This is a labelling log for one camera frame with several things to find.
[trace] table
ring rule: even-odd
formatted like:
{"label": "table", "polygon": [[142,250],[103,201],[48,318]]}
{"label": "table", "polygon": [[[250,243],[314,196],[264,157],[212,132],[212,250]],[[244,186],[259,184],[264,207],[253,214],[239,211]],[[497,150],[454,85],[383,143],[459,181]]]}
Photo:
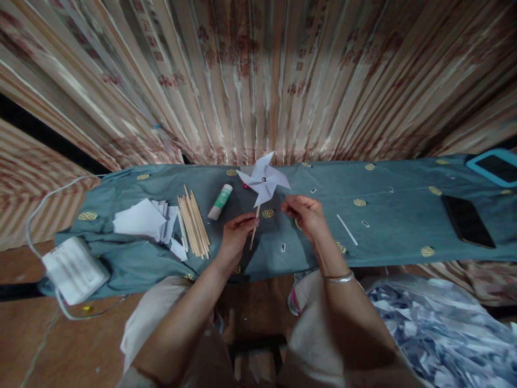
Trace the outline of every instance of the table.
{"label": "table", "polygon": [[[278,167],[291,190],[278,187],[273,199],[261,207],[272,209],[255,236],[253,250],[244,249],[240,272],[230,282],[255,281],[305,271],[317,266],[312,247],[290,218],[280,211],[285,194],[319,199],[336,241],[346,248],[351,267],[419,264],[450,260],[517,260],[517,195],[464,166],[468,155],[385,162],[312,162]],[[145,165],[106,176],[86,194],[80,213],[93,220],[76,220],[56,235],[56,243],[71,236],[88,242],[111,271],[111,278],[93,299],[143,292],[166,276],[196,279],[210,261],[196,258],[181,263],[167,249],[143,237],[113,233],[113,216],[143,198],[167,200],[177,205],[183,185],[193,190],[214,258],[222,240],[224,223],[254,211],[256,193],[244,189],[236,167],[199,165]],[[207,218],[225,183],[234,190],[218,221]],[[497,249],[460,241],[442,204],[440,194],[471,200]],[[353,242],[340,220],[340,215]],[[180,234],[178,223],[175,233]],[[39,283],[53,294],[48,279]]]}

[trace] woman's left hand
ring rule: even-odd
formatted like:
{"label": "woman's left hand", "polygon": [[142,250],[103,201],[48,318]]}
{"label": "woman's left hand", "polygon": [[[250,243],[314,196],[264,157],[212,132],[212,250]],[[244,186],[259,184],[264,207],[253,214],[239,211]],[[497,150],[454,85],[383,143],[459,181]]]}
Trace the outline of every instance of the woman's left hand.
{"label": "woman's left hand", "polygon": [[222,235],[222,244],[218,260],[235,267],[242,256],[242,249],[249,233],[259,225],[260,220],[255,213],[247,213],[228,221]]}

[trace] paper pinwheel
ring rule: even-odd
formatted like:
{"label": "paper pinwheel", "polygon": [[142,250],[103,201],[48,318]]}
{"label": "paper pinwheel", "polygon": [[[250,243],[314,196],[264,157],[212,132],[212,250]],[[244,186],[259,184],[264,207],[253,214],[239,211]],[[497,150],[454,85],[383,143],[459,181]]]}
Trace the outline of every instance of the paper pinwheel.
{"label": "paper pinwheel", "polygon": [[291,188],[287,177],[269,165],[273,154],[274,152],[271,152],[257,160],[251,176],[237,171],[242,181],[258,194],[257,201],[253,207],[260,206],[264,202],[269,201],[273,197],[277,185],[288,189]]}

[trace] printed curtain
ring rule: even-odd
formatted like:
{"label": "printed curtain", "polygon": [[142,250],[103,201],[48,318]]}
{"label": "printed curtain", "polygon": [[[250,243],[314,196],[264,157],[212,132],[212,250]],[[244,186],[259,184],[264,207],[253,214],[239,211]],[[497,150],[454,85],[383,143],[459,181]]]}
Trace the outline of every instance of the printed curtain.
{"label": "printed curtain", "polygon": [[12,0],[0,91],[112,170],[478,153],[517,134],[515,3]]}
{"label": "printed curtain", "polygon": [[[89,174],[1,119],[0,151],[0,251],[4,251],[27,244],[27,219],[47,193]],[[84,193],[99,181],[85,178],[50,197],[31,224],[33,243],[51,240],[71,226]]]}

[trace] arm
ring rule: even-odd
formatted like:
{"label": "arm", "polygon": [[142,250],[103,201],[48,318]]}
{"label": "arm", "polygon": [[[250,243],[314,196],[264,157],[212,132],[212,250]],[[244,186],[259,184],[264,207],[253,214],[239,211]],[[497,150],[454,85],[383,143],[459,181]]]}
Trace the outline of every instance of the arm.
{"label": "arm", "polygon": [[[305,196],[288,197],[282,210],[296,217],[312,242],[322,276],[341,278],[350,273],[332,237],[319,201]],[[353,370],[380,368],[395,362],[398,347],[359,283],[324,283],[331,334]]]}
{"label": "arm", "polygon": [[161,384],[181,382],[201,334],[232,270],[239,263],[246,237],[259,224],[255,213],[225,225],[221,249],[186,295],[168,312],[144,343],[132,366]]}

